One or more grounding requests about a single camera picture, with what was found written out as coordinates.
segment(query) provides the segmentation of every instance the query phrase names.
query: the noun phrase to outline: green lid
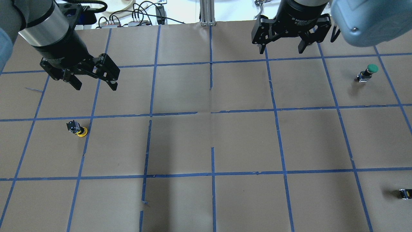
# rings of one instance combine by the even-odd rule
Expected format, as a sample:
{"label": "green lid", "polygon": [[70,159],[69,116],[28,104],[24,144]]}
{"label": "green lid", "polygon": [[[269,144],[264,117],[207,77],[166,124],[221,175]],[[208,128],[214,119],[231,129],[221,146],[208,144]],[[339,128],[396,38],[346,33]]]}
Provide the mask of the green lid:
{"label": "green lid", "polygon": [[378,71],[378,66],[376,66],[375,64],[368,65],[368,72],[376,73],[377,71]]}

